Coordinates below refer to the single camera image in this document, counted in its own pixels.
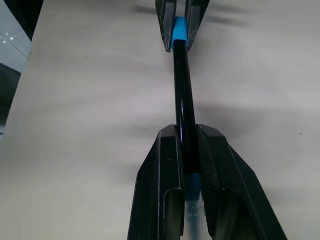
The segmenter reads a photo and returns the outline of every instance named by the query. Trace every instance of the black tube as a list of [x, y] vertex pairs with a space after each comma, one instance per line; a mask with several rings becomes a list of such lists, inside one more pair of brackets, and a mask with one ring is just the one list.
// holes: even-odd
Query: black tube
[[183, 171], [199, 173], [198, 145], [194, 104], [186, 42], [173, 43], [174, 93], [176, 126], [181, 141]]

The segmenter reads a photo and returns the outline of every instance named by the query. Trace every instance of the white table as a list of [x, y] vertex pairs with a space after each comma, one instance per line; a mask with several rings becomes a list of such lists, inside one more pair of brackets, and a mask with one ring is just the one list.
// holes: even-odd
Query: white table
[[[190, 51], [196, 121], [254, 169], [288, 239], [317, 240], [320, 1], [222, 2], [242, 10], [211, 3]], [[1, 240], [126, 239], [137, 171], [175, 123], [172, 55], [137, 6], [153, 3], [45, 0], [0, 141]]]

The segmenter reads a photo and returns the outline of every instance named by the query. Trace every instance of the white surface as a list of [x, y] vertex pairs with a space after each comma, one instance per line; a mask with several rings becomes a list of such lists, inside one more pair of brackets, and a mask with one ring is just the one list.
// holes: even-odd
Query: white surface
[[21, 73], [30, 48], [30, 39], [5, 2], [0, 0], [0, 63]]
[[[44, 2], [0, 142], [1, 240], [126, 239], [137, 171], [175, 122], [172, 55], [134, 4]], [[288, 239], [317, 240], [320, 2], [223, 4], [245, 11], [206, 13], [189, 54], [196, 121], [254, 169]]]

